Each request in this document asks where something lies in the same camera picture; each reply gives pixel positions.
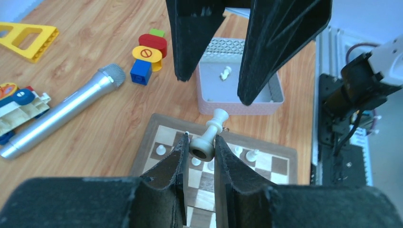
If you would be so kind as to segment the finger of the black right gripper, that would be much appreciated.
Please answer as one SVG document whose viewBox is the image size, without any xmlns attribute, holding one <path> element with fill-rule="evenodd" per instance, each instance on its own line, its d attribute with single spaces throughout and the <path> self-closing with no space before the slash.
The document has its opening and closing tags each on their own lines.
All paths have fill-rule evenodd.
<svg viewBox="0 0 403 228">
<path fill-rule="evenodd" d="M 225 17 L 221 0 L 167 0 L 174 72 L 188 81 Z"/>
<path fill-rule="evenodd" d="M 238 97 L 251 105 L 274 74 L 331 19 L 330 0 L 253 0 L 240 67 Z"/>
</svg>

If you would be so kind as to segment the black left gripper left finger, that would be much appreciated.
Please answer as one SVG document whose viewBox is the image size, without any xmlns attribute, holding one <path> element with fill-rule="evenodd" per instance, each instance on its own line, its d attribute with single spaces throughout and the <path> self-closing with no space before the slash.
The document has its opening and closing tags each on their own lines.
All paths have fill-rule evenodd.
<svg viewBox="0 0 403 228">
<path fill-rule="evenodd" d="M 3 228 L 181 228 L 189 136 L 138 177 L 44 177 L 22 182 L 0 211 Z"/>
</svg>

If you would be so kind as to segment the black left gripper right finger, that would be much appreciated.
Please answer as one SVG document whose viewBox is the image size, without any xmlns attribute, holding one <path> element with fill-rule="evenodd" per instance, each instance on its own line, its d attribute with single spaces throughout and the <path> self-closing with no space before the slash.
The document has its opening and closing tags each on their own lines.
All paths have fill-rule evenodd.
<svg viewBox="0 0 403 228">
<path fill-rule="evenodd" d="M 395 206 L 375 187 L 277 185 L 215 138 L 219 228 L 400 228 Z"/>
</svg>

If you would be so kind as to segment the white chess queen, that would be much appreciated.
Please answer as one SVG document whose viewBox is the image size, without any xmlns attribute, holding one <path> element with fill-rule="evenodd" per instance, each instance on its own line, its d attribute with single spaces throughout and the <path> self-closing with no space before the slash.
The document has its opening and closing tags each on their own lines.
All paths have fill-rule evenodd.
<svg viewBox="0 0 403 228">
<path fill-rule="evenodd" d="M 190 141 L 189 150 L 193 157 L 203 162 L 210 162 L 214 158 L 215 136 L 223 131 L 223 123 L 228 118 L 229 114 L 223 109 L 217 108 L 213 111 L 213 118 L 206 122 L 206 132 L 201 137 Z"/>
</svg>

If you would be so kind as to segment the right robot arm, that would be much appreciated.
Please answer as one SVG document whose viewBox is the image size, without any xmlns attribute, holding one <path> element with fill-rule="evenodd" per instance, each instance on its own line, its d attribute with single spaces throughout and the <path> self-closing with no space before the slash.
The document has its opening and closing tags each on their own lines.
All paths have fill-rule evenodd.
<svg viewBox="0 0 403 228">
<path fill-rule="evenodd" d="M 188 81 L 224 21 L 227 7 L 250 8 L 237 95 L 251 105 L 277 70 L 286 64 L 331 18 L 329 0 L 168 0 L 174 71 Z M 323 103 L 343 118 L 373 109 L 403 87 L 402 39 L 375 47 L 346 64 L 343 85 Z"/>
</svg>

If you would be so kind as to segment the white chess piece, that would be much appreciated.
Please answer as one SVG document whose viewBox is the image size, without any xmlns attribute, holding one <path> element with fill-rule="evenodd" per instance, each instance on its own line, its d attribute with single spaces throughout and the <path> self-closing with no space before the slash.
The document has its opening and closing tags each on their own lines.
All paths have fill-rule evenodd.
<svg viewBox="0 0 403 228">
<path fill-rule="evenodd" d="M 259 153 L 260 150 L 258 149 L 250 150 L 246 153 L 245 158 L 248 162 L 255 162 Z"/>
</svg>

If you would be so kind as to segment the white chess pawn corner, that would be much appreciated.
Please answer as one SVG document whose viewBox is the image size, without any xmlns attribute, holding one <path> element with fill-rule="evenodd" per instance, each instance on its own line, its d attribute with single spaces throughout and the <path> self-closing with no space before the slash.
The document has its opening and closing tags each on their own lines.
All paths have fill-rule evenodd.
<svg viewBox="0 0 403 228">
<path fill-rule="evenodd" d="M 156 149 L 155 152 L 159 156 L 163 156 L 166 154 L 166 147 L 162 144 L 160 144 Z"/>
</svg>

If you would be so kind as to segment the white chess pawn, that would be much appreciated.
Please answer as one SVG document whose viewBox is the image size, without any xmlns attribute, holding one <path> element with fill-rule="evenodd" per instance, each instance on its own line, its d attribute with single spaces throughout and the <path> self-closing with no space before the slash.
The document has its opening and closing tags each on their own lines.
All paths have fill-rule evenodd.
<svg viewBox="0 0 403 228">
<path fill-rule="evenodd" d="M 240 155 L 242 154 L 242 152 L 243 152 L 243 147 L 241 147 L 241 146 L 235 146 L 234 147 L 233 153 L 238 158 L 240 158 Z"/>
<path fill-rule="evenodd" d="M 199 159 L 193 157 L 193 158 L 191 159 L 191 164 L 192 164 L 193 166 L 199 166 L 199 165 L 201 164 L 201 160 L 199 160 Z"/>
</svg>

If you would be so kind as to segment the wooden chess board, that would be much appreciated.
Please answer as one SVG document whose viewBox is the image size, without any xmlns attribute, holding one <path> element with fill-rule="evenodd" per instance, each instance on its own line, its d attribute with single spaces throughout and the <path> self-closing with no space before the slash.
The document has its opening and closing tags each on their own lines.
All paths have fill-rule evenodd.
<svg viewBox="0 0 403 228">
<path fill-rule="evenodd" d="M 213 159 L 194 153 L 207 127 L 152 114 L 130 175 L 141 177 L 146 228 L 269 228 L 269 187 L 297 183 L 294 149 L 229 132 L 213 136 Z"/>
</svg>

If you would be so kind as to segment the green duplo brick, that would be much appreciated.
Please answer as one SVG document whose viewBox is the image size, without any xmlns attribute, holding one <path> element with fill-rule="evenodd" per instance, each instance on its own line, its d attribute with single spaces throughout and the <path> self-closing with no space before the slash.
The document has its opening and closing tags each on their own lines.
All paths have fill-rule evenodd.
<svg viewBox="0 0 403 228">
<path fill-rule="evenodd" d="M 158 37 L 162 37 L 164 38 L 165 36 L 165 32 L 163 30 L 159 30 L 159 29 L 150 29 L 149 34 L 154 35 L 154 36 L 158 36 Z"/>
</svg>

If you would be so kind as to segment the yellow no-entry sign block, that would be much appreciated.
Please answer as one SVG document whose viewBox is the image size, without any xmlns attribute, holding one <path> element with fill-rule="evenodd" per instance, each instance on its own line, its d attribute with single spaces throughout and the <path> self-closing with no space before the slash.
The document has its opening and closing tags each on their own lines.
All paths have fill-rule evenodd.
<svg viewBox="0 0 403 228">
<path fill-rule="evenodd" d="M 152 64 L 152 71 L 157 72 L 162 69 L 162 53 L 160 50 L 146 46 L 136 46 L 132 50 L 132 56 L 137 60 L 146 61 Z"/>
</svg>

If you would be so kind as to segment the blue duplo brick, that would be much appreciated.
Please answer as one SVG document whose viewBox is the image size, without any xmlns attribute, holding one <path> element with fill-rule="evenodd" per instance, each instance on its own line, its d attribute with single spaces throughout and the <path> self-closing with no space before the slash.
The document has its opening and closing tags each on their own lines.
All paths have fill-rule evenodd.
<svg viewBox="0 0 403 228">
<path fill-rule="evenodd" d="M 152 63 L 137 59 L 130 71 L 131 80 L 134 83 L 147 85 L 152 75 Z"/>
</svg>

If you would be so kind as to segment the silver toy microphone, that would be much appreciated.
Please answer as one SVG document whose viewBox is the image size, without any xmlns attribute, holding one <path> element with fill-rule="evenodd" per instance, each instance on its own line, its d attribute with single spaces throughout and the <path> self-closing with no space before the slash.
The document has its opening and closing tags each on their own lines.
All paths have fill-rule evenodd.
<svg viewBox="0 0 403 228">
<path fill-rule="evenodd" d="M 118 64 L 98 69 L 85 85 L 11 137 L 1 148 L 1 157 L 12 160 L 30 151 L 96 100 L 116 90 L 125 79 L 126 74 Z"/>
</svg>

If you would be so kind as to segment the yellow triangle toy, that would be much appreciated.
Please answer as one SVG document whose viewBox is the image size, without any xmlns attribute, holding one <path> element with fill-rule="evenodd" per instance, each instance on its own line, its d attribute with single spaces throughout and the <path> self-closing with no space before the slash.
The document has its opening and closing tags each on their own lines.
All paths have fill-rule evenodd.
<svg viewBox="0 0 403 228">
<path fill-rule="evenodd" d="M 0 23 L 0 45 L 31 63 L 37 63 L 59 35 L 54 26 Z"/>
</svg>

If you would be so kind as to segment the white blue toy car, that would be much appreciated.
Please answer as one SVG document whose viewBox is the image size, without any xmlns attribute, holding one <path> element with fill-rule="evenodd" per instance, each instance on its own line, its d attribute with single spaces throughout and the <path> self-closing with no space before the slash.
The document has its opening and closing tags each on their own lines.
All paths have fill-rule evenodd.
<svg viewBox="0 0 403 228">
<path fill-rule="evenodd" d="M 0 144 L 4 146 L 15 135 L 15 129 L 46 113 L 51 97 L 39 95 L 31 86 L 20 88 L 15 83 L 0 85 Z"/>
</svg>

